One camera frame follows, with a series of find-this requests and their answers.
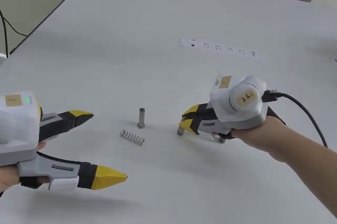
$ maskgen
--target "metal pin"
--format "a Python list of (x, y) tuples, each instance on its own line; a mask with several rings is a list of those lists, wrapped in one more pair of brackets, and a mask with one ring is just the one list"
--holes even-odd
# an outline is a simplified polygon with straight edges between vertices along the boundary
[[(182, 117), (181, 122), (183, 122), (184, 120), (187, 120), (187, 118), (186, 117)], [(183, 128), (179, 127), (178, 131), (177, 131), (177, 134), (180, 135), (180, 136), (182, 136), (184, 134), (184, 132), (185, 132), (185, 130)]]
[(139, 109), (139, 122), (137, 124), (138, 128), (144, 128), (145, 127), (144, 119), (145, 119), (145, 109), (140, 108)]

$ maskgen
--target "power strip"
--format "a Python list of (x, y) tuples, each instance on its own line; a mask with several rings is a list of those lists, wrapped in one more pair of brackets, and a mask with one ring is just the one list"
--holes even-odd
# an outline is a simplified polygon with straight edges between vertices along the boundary
[(242, 47), (223, 45), (216, 42), (208, 42), (205, 40), (197, 40), (194, 38), (181, 38), (181, 47), (199, 48), (205, 51), (209, 51), (217, 54), (226, 54), (230, 56), (237, 56), (241, 58), (262, 60), (260, 54), (252, 49), (246, 49)]

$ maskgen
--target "equipment in background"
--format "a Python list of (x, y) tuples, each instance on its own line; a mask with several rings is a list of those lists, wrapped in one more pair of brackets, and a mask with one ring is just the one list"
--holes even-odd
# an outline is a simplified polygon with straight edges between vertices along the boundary
[(88, 162), (63, 160), (37, 151), (41, 141), (56, 138), (92, 118), (83, 111), (43, 114), (31, 92), (0, 96), (0, 167), (16, 164), (22, 186), (37, 189), (38, 177), (49, 190), (103, 189), (126, 180), (116, 170)]

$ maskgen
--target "metal shaft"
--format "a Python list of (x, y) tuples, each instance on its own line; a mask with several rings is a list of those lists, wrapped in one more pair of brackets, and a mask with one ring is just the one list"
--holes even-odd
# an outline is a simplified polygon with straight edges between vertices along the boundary
[(144, 119), (145, 119), (145, 109), (140, 108), (139, 109), (139, 122), (137, 124), (138, 128), (144, 128), (145, 127)]

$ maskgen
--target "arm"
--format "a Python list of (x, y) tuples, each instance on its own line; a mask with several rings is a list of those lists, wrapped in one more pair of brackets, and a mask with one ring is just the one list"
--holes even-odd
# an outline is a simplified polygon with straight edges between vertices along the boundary
[(337, 217), (337, 153), (296, 133), (278, 119), (251, 130), (234, 130), (234, 137), (288, 164), (309, 190)]

